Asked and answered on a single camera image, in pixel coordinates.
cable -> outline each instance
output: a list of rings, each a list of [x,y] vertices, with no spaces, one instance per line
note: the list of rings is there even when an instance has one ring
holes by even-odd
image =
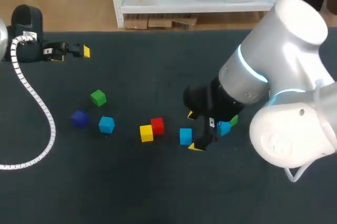
[[[299,170],[296,172],[295,176],[293,176],[290,172],[290,169],[289,168],[285,168],[284,171],[285,171],[285,174],[286,176],[288,177],[288,179],[293,182],[293,183],[296,183],[300,177],[303,175],[303,173],[305,172],[306,169],[308,169],[308,167],[313,163],[314,161],[312,162],[309,162],[307,163],[306,165],[303,165],[301,168],[299,168]]]
[[[45,113],[45,115],[46,115],[46,117],[49,121],[49,125],[51,127],[51,137],[50,137],[49,143],[48,143],[47,147],[45,148],[45,150],[35,159],[33,159],[31,161],[28,161],[28,162],[25,162],[23,164],[19,164],[19,165],[0,165],[0,170],[18,170],[18,169],[27,168],[29,166],[32,166],[32,165],[36,164],[37,162],[41,161],[49,153],[49,151],[52,149],[54,141],[55,141],[55,137],[56,137],[56,128],[55,128],[55,123],[54,123],[54,119],[53,119],[52,114],[49,112],[49,109],[44,104],[44,102],[41,100],[41,98],[36,93],[36,91],[30,86],[30,84],[28,83],[28,81],[26,80],[24,75],[22,74],[20,66],[17,62],[17,57],[16,57],[17,45],[21,42],[25,43],[25,42],[29,42],[29,41],[36,41],[36,39],[34,39],[30,36],[18,36],[18,37],[13,39],[12,45],[11,45],[12,63],[13,63],[14,70],[17,74],[17,77],[20,79],[21,83],[24,85],[24,87],[27,89],[27,91],[33,96],[33,98],[36,100],[36,102],[39,104],[39,106],[41,107],[41,109]]]

black mat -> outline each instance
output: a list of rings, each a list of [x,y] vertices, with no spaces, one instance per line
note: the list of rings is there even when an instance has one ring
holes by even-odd
[[[54,116],[55,145],[30,168],[0,171],[0,223],[336,223],[337,157],[315,162],[296,184],[264,162],[249,141],[261,104],[244,110],[233,131],[206,152],[179,145],[179,129],[202,131],[186,119],[186,85],[207,83],[248,31],[57,33],[86,43],[91,59],[22,65]],[[337,78],[337,30],[321,49]],[[35,158],[49,139],[48,123],[9,63],[0,64],[0,164]],[[95,107],[101,89],[107,104]],[[71,114],[90,114],[74,129]],[[116,128],[98,130],[102,115]],[[166,134],[142,144],[139,126],[162,116]]]

green cube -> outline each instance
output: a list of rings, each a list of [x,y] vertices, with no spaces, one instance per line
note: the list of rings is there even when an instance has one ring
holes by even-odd
[[[97,106],[100,107],[104,103],[106,103],[106,97],[105,94],[101,90],[97,90],[91,94],[91,100],[93,103]]]
[[[230,124],[232,125],[232,127],[234,127],[237,124],[238,119],[239,119],[238,115],[235,115],[233,119],[231,119]]]

white shelf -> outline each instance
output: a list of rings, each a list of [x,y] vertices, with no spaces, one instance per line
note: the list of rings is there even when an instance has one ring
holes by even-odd
[[[257,0],[247,3],[226,3],[224,0],[161,0],[157,6],[129,6],[122,2],[123,14],[150,13],[209,13],[268,11],[276,0]]]

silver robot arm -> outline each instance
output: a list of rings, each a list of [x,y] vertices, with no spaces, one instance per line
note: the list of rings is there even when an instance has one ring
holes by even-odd
[[[228,121],[269,94],[251,122],[251,142],[295,182],[313,161],[337,149],[337,84],[319,57],[327,36],[325,21],[309,4],[280,0],[222,66],[209,91],[187,88],[184,102],[200,115]],[[296,167],[302,168],[292,177],[289,168]]]

